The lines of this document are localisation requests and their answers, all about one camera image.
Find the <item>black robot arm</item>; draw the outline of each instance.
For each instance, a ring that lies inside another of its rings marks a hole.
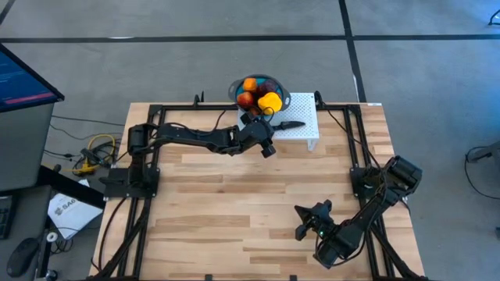
[[[332,209],[329,200],[317,203],[313,208],[295,206],[295,211],[302,220],[302,224],[295,230],[295,239],[302,240],[309,229],[317,233],[321,238],[321,243],[317,245],[313,256],[321,265],[329,269],[334,266],[338,258],[348,259],[358,249],[363,234],[371,228],[375,237],[380,241],[380,245],[391,257],[404,278],[427,280],[412,272],[387,239],[379,233],[377,228],[372,227],[372,222],[388,208],[415,192],[421,178],[422,171],[400,156],[391,158],[381,171],[373,167],[366,168],[362,179],[366,184],[373,185],[373,183],[385,180],[368,203],[352,219],[340,224],[334,223],[329,215]]]
[[[273,127],[264,119],[255,118],[250,113],[241,117],[245,124],[243,130],[238,126],[224,129],[214,129],[206,132],[189,129],[178,123],[165,123],[162,125],[140,124],[128,130],[128,153],[142,156],[152,153],[164,144],[186,144],[204,147],[213,153],[222,155],[238,155],[256,144],[262,146],[262,156],[268,158],[276,150],[271,140],[274,135]],[[156,130],[153,142],[149,143],[150,133]]]
[[[130,166],[126,169],[111,169],[107,178],[101,178],[106,185],[104,196],[155,197],[160,171],[155,164],[148,164],[147,156],[164,144],[198,146],[213,153],[231,156],[260,144],[264,158],[276,153],[272,141],[274,128],[269,122],[264,118],[256,118],[251,113],[244,114],[241,121],[245,124],[242,130],[238,126],[230,126],[201,131],[179,123],[144,123],[132,126],[128,130],[127,144],[127,152],[132,158]]]

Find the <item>white plastic stand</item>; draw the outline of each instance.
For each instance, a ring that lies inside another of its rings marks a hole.
[[[282,121],[301,121],[305,126],[288,130],[277,130],[274,132],[275,140],[305,140],[307,149],[313,151],[320,140],[320,131],[318,130],[318,115],[316,114],[316,103],[313,93],[290,93],[290,106],[283,112],[277,112],[271,120],[272,126],[280,125]],[[238,110],[237,125],[240,129],[244,127],[240,117],[244,114]]]

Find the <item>butcher block tabletop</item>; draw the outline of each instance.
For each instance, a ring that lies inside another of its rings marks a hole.
[[[150,103],[133,103],[127,117],[120,155],[127,150],[128,127],[144,123]],[[369,149],[384,164],[394,152],[384,110],[360,104]],[[165,122],[211,130],[221,111],[170,111]],[[341,112],[332,114],[344,123]],[[359,138],[351,115],[355,137]],[[237,112],[228,111],[219,128],[233,126]],[[352,194],[348,171],[352,167],[346,133],[325,111],[318,111],[320,141],[314,151],[305,140],[276,140],[277,153],[267,159],[256,146],[242,155],[216,155],[206,148],[166,144],[160,148],[159,189],[152,200],[140,280],[219,279],[371,280],[366,248],[352,261],[330,270],[314,258],[316,235],[299,242],[295,227],[301,220],[294,205],[311,208],[330,199],[336,223],[350,219],[359,202]],[[358,148],[359,163],[363,163]],[[130,164],[126,155],[118,163]],[[108,201],[94,253],[109,217],[120,199]],[[141,202],[137,216],[141,213]],[[104,243],[102,264],[123,241],[130,199],[116,213]],[[406,264],[417,274],[423,267],[408,210],[397,204],[384,213],[387,237]],[[378,266],[385,275],[376,239]],[[136,242],[129,252],[126,275],[131,275]]]

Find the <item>fruit bowl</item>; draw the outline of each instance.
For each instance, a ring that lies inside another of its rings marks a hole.
[[[291,102],[290,93],[287,91],[287,89],[285,89],[283,87],[283,85],[281,85],[281,83],[278,80],[272,78],[271,76],[265,75],[265,74],[248,75],[247,77],[245,77],[243,79],[234,81],[229,86],[229,91],[228,91],[229,98],[232,101],[234,101],[238,104],[238,96],[240,94],[244,94],[244,92],[245,92],[243,90],[243,83],[245,82],[245,79],[247,79],[247,78],[255,78],[255,80],[257,82],[258,89],[260,89],[261,87],[266,88],[267,85],[271,85],[271,87],[273,87],[272,92],[278,94],[278,96],[280,97],[280,99],[282,101],[281,109],[279,111],[284,111],[285,109],[288,108],[288,106],[290,105],[290,102]],[[255,104],[253,106],[254,108],[258,108],[257,100],[259,100],[259,98],[255,98]],[[244,110],[244,111],[249,110],[249,108],[243,108],[241,105],[238,105],[238,108],[240,108],[241,110]]]

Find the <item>monitor screen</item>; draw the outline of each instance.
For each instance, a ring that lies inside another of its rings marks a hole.
[[[13,53],[0,48],[0,112],[64,99]]]

